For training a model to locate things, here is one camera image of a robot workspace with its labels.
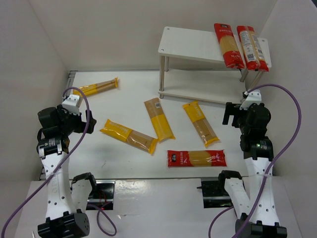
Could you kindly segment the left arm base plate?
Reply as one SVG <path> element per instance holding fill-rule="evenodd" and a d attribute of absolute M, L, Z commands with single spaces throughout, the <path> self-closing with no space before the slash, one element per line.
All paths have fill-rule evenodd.
<path fill-rule="evenodd" d="M 114 189 L 114 180 L 97 180 L 96 188 L 90 193 L 87 204 L 107 211 L 113 210 Z"/>

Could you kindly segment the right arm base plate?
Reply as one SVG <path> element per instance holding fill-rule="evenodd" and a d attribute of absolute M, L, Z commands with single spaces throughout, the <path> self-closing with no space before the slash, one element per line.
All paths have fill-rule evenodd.
<path fill-rule="evenodd" d="M 201 185 L 197 187 L 202 192 L 204 208 L 228 208 L 233 204 L 228 193 L 220 188 L 218 180 L 201 179 Z"/>

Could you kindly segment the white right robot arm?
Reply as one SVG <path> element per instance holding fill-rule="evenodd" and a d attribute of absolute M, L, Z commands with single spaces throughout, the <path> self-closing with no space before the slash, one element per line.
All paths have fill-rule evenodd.
<path fill-rule="evenodd" d="M 240 147 L 248 170 L 249 191 L 237 171 L 223 170 L 218 180 L 237 215 L 235 233 L 239 238 L 285 238 L 287 229 L 277 216 L 272 188 L 273 145 L 266 136 L 271 114 L 263 103 L 246 110 L 239 104 L 226 103 L 223 125 L 233 116 L 232 126 L 241 131 Z"/>

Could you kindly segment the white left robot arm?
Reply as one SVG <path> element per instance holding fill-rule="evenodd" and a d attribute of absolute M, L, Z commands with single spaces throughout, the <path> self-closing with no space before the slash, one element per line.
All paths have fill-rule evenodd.
<path fill-rule="evenodd" d="M 37 152 L 45 169 L 48 192 L 45 222 L 37 226 L 42 238 L 83 238 L 90 233 L 86 215 L 87 200 L 96 188 L 91 173 L 69 179 L 69 135 L 83 133 L 86 123 L 81 113 L 62 105 L 38 112 L 41 129 Z"/>

